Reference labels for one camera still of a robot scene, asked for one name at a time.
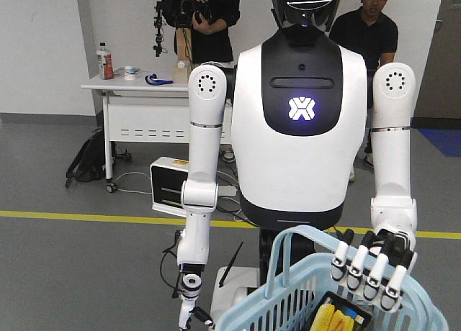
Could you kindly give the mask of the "white robot hand holding basket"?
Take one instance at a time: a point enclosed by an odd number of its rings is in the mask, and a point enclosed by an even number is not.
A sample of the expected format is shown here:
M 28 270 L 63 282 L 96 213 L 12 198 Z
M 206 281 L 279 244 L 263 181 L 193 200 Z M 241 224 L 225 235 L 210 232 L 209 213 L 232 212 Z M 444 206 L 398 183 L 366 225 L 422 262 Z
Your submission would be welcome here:
M 402 285 L 415 253 L 404 232 L 367 231 L 350 261 L 354 231 L 337 232 L 339 245 L 331 261 L 331 277 L 339 285 L 385 312 L 395 312 Z

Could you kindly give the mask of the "white robot hand open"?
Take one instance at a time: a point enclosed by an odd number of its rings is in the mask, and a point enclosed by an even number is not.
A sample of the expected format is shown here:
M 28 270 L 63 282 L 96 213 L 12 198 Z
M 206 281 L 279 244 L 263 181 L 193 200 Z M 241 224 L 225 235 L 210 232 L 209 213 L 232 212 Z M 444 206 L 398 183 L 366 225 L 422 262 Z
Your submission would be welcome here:
M 179 276 L 178 291 L 181 296 L 182 305 L 179 313 L 179 329 L 188 330 L 189 319 L 193 315 L 207 327 L 214 328 L 215 323 L 212 317 L 203 309 L 196 306 L 200 295 L 202 279 L 196 273 L 181 273 Z

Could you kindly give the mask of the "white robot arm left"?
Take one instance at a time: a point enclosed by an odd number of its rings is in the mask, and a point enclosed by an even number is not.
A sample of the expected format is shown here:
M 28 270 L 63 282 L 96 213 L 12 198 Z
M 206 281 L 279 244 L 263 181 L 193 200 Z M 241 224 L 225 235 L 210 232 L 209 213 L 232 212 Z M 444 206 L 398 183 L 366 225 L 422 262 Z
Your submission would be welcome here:
M 184 274 L 199 276 L 207 264 L 226 89 L 224 71 L 213 63 L 200 65 L 189 77 L 189 168 L 181 196 L 186 225 L 177 249 L 177 264 Z

